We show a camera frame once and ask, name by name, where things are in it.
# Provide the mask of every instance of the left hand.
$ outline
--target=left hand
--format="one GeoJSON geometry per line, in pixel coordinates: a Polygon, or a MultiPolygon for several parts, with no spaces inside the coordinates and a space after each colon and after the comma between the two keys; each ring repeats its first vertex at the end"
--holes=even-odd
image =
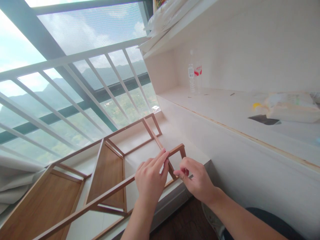
{"type": "Polygon", "coordinates": [[[136,172],[135,181],[139,191],[138,202],[145,207],[154,208],[163,192],[167,181],[169,152],[163,148],[155,158],[142,162],[136,172]]]}

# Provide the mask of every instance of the white railing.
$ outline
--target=white railing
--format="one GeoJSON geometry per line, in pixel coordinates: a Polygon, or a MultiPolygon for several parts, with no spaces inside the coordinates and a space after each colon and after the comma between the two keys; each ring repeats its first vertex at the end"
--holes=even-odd
{"type": "MultiPolygon", "coordinates": [[[[133,67],[133,65],[131,63],[131,60],[130,60],[130,58],[128,56],[128,53],[126,51],[126,48],[139,45],[139,44],[145,42],[146,40],[147,40],[146,37],[133,39],[133,40],[125,41],[125,42],[122,42],[122,43],[118,43],[118,44],[114,44],[114,45],[110,45],[110,46],[106,46],[106,47],[101,47],[101,48],[97,48],[97,49],[93,49],[93,50],[89,50],[89,51],[85,51],[85,52],[81,52],[81,53],[77,53],[77,54],[73,54],[73,55],[69,55],[69,56],[65,56],[65,57],[61,57],[61,58],[57,58],[57,59],[53,59],[53,60],[48,60],[48,61],[41,62],[41,63],[37,63],[37,64],[33,64],[33,65],[29,65],[29,66],[25,66],[25,67],[13,69],[13,70],[1,72],[0,73],[0,82],[6,81],[6,80],[13,81],[16,85],[18,85],[21,89],[23,89],[31,97],[33,97],[37,102],[39,102],[40,104],[45,106],[53,114],[55,114],[58,118],[60,118],[65,123],[67,123],[71,128],[73,128],[75,131],[77,131],[79,134],[81,134],[84,138],[86,138],[89,142],[92,143],[92,142],[94,142],[94,140],[91,137],[89,137],[82,130],[80,130],[78,127],[76,127],[66,117],[64,117],[61,113],[59,113],[57,110],[55,110],[50,104],[45,102],[41,97],[39,97],[30,88],[28,88],[25,84],[23,84],[19,80],[19,77],[22,77],[22,76],[25,76],[25,75],[29,75],[29,74],[32,74],[32,73],[39,73],[62,96],[64,96],[70,102],[71,105],[73,105],[81,114],[83,114],[85,116],[85,118],[88,119],[97,129],[99,129],[99,131],[101,131],[105,135],[107,135],[107,133],[83,109],[81,109],[81,107],[74,100],[72,100],[71,97],[69,97],[62,88],[60,88],[44,72],[44,70],[52,69],[52,68],[56,68],[56,67],[65,68],[66,71],[75,80],[75,82],[77,82],[77,84],[89,96],[89,98],[98,106],[98,108],[110,120],[110,122],[116,128],[118,128],[118,126],[114,122],[114,120],[110,117],[110,115],[106,112],[106,110],[101,106],[101,104],[98,102],[98,100],[95,98],[95,96],[91,93],[91,91],[85,86],[85,84],[83,84],[83,82],[77,77],[75,72],[68,66],[68,64],[72,64],[72,63],[77,62],[77,61],[85,60],[87,62],[87,64],[89,65],[89,67],[91,68],[91,70],[93,71],[93,73],[95,74],[95,76],[98,78],[98,80],[102,84],[103,88],[107,91],[107,93],[112,98],[114,103],[120,109],[120,111],[123,114],[124,118],[126,118],[128,120],[128,122],[130,122],[129,118],[128,118],[127,114],[125,113],[125,111],[123,110],[122,106],[119,104],[117,99],[114,97],[114,95],[112,94],[112,92],[110,91],[110,89],[108,88],[106,83],[103,81],[102,77],[100,76],[100,74],[98,73],[96,68],[93,66],[93,64],[89,60],[89,58],[100,56],[100,55],[105,55],[105,57],[107,58],[107,60],[108,60],[108,62],[110,64],[110,66],[112,67],[112,69],[115,72],[117,78],[119,79],[120,84],[122,85],[123,89],[125,90],[126,94],[128,95],[130,101],[132,102],[134,108],[136,109],[136,111],[138,113],[140,113],[136,103],[134,102],[134,100],[132,99],[132,97],[130,95],[130,92],[128,91],[126,85],[123,82],[124,79],[121,79],[121,76],[120,76],[119,72],[117,71],[114,63],[112,62],[112,60],[111,60],[111,58],[109,56],[109,53],[111,53],[111,52],[122,50],[124,55],[125,55],[125,57],[126,57],[126,59],[127,59],[127,61],[128,61],[129,66],[130,66],[130,68],[132,70],[134,78],[135,78],[135,80],[136,80],[136,82],[137,82],[137,84],[138,84],[138,86],[139,86],[139,88],[141,90],[142,96],[143,96],[148,108],[152,112],[151,106],[150,106],[150,104],[149,104],[149,102],[147,100],[147,97],[146,97],[146,95],[145,95],[145,93],[144,93],[144,91],[142,89],[142,86],[140,84],[138,76],[137,76],[137,74],[135,72],[135,69],[134,69],[134,67],[133,67]]],[[[0,92],[0,104],[2,104],[3,106],[7,107],[8,109],[13,111],[14,113],[18,114],[19,116],[23,117],[24,119],[26,119],[28,122],[32,123],[33,125],[35,125],[39,129],[42,129],[43,131],[45,131],[46,133],[48,133],[52,137],[56,138],[58,141],[64,143],[68,147],[70,147],[71,149],[78,150],[79,148],[81,148],[81,146],[77,146],[77,145],[71,143],[70,141],[66,140],[63,136],[61,136],[58,133],[56,133],[56,131],[52,127],[50,127],[50,125],[46,124],[45,122],[43,122],[41,119],[36,117],[31,112],[29,112],[26,109],[24,109],[23,107],[19,106],[16,102],[14,102],[13,100],[11,100],[9,97],[7,97],[6,95],[4,95],[1,92],[0,92]]],[[[29,137],[21,134],[20,132],[14,130],[14,129],[12,129],[12,128],[10,128],[10,127],[2,124],[2,123],[0,123],[0,127],[3,128],[5,131],[8,131],[9,133],[11,133],[11,134],[13,134],[13,135],[15,135],[17,137],[20,137],[20,138],[24,139],[25,141],[27,141],[27,142],[29,142],[29,143],[31,143],[31,144],[33,144],[33,145],[45,150],[45,151],[47,151],[47,152],[49,152],[49,153],[51,153],[51,154],[53,154],[55,156],[61,157],[61,155],[59,153],[56,153],[56,152],[50,150],[49,148],[43,146],[42,144],[30,139],[29,137]]],[[[0,145],[0,149],[3,150],[3,151],[8,152],[10,154],[14,154],[14,155],[19,156],[19,157],[30,159],[30,158],[22,155],[21,153],[15,152],[12,149],[6,148],[6,147],[4,147],[2,145],[0,145]]]]}

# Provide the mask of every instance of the bottle label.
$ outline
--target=bottle label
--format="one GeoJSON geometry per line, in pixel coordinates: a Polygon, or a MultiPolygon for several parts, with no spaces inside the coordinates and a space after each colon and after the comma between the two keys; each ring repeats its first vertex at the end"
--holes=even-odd
{"type": "Polygon", "coordinates": [[[196,76],[199,76],[202,74],[202,65],[198,66],[195,70],[194,70],[194,74],[196,76]]]}
{"type": "Polygon", "coordinates": [[[193,67],[189,67],[188,68],[188,73],[189,73],[189,78],[193,78],[194,77],[195,70],[193,69],[193,67]]]}

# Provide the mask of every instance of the window frame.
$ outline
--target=window frame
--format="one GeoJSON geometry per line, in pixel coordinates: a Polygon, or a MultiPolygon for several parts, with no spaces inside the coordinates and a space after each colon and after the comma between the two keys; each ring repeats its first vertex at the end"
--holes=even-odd
{"type": "MultiPolygon", "coordinates": [[[[153,15],[153,9],[152,7],[150,7],[152,6],[152,0],[92,0],[92,1],[85,1],[85,2],[65,3],[65,4],[58,4],[58,5],[33,7],[33,8],[29,7],[29,5],[24,0],[10,0],[10,1],[0,1],[0,9],[6,14],[6,16],[12,21],[12,23],[15,24],[15,26],[22,32],[22,34],[24,34],[24,36],[40,52],[40,54],[42,54],[46,60],[51,60],[59,57],[64,57],[66,56],[66,54],[63,52],[63,50],[58,45],[58,43],[54,40],[52,35],[41,23],[41,21],[37,17],[38,15],[80,10],[80,9],[86,9],[86,8],[112,6],[112,5],[126,4],[126,3],[133,3],[133,2],[142,3],[139,5],[140,11],[141,11],[141,6],[143,6],[145,10],[145,17],[147,20],[149,20],[150,17],[153,15]]],[[[97,99],[99,103],[111,99],[111,97],[109,96],[109,94],[104,88],[94,90],[90,86],[90,84],[84,79],[84,77],[78,71],[78,69],[74,66],[74,64],[69,64],[69,67],[75,72],[77,77],[89,89],[89,91],[92,93],[92,95],[97,99]]],[[[113,132],[117,130],[117,128],[103,114],[103,112],[97,107],[97,105],[92,102],[89,96],[74,81],[74,79],[70,76],[70,74],[64,68],[56,67],[55,70],[65,79],[65,81],[83,99],[82,102],[78,103],[78,105],[83,110],[91,108],[113,132]]],[[[148,73],[140,74],[138,76],[138,79],[142,86],[151,82],[148,73]]],[[[124,79],[123,81],[124,83],[126,83],[126,86],[129,91],[138,88],[138,85],[134,77],[129,79],[124,79]]],[[[113,85],[110,85],[109,89],[112,92],[114,91],[115,97],[123,94],[123,92],[121,91],[121,89],[123,88],[119,82],[113,85]]],[[[58,110],[58,112],[61,113],[66,118],[79,113],[79,111],[75,109],[75,107],[72,105],[64,109],[58,110]]],[[[57,121],[60,121],[60,119],[53,113],[50,113],[39,119],[49,125],[57,121]]],[[[27,122],[17,127],[14,127],[13,129],[25,135],[39,128],[34,126],[32,123],[27,122]]],[[[18,138],[18,137],[7,131],[4,131],[0,133],[0,144],[6,143],[15,138],[18,138]]]]}

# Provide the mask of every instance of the curtain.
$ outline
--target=curtain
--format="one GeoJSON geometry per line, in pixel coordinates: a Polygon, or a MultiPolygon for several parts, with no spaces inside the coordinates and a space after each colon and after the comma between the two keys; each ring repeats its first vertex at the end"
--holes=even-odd
{"type": "Polygon", "coordinates": [[[28,191],[44,167],[39,163],[0,156],[0,217],[28,191]]]}

